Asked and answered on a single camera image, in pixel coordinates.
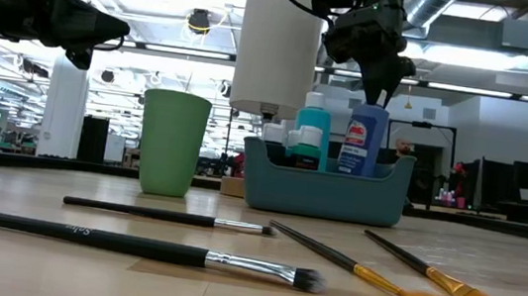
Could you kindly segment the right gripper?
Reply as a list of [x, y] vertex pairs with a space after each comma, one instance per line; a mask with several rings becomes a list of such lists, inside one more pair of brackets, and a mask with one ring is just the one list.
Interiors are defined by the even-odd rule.
[[389, 103], [402, 78], [415, 74], [402, 37], [405, 12], [401, 6], [371, 3], [340, 15], [324, 34], [323, 44], [334, 61], [354, 60], [362, 72], [366, 103], [375, 105], [386, 82], [383, 106]]

